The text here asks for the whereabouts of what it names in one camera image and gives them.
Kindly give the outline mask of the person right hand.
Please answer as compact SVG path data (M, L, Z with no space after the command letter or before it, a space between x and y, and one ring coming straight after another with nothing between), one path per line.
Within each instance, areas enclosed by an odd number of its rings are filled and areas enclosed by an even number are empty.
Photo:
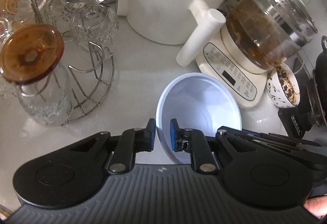
M327 214L327 196L320 196L308 199L304 208L316 217L324 217Z

